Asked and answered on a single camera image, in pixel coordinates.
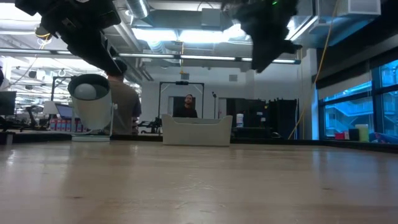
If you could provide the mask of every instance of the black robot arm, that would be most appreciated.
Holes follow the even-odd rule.
[[[39,13],[41,27],[60,37],[73,55],[107,72],[121,72],[102,32],[121,22],[112,0],[16,0],[15,5],[31,16]]]

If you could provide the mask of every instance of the air vent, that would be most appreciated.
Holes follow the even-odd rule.
[[[238,75],[229,75],[229,81],[230,82],[237,82],[238,81]]]
[[[380,0],[345,0],[339,3],[339,16],[379,16]]]
[[[189,73],[181,74],[181,80],[189,80]]]

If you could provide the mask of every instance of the blue window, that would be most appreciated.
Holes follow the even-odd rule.
[[[325,98],[325,101],[331,101],[331,100],[335,100],[338,98],[355,95],[357,93],[364,93],[364,92],[371,91],[371,90],[372,90],[372,81],[368,81],[368,82],[360,84],[358,86],[349,88],[348,90],[344,90],[344,91],[341,91],[332,96],[328,96]]]
[[[325,106],[326,136],[348,131],[355,128],[356,124],[367,124],[369,132],[374,132],[372,97]]]
[[[380,67],[382,87],[398,84],[398,60]]]
[[[383,94],[384,134],[398,136],[398,91]]]

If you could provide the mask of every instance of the wooden table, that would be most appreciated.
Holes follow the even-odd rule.
[[[398,156],[330,147],[0,148],[0,223],[398,223]]]

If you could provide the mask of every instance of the yellow object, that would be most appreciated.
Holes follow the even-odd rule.
[[[367,124],[356,124],[355,128],[359,130],[359,141],[369,142],[369,126]]]

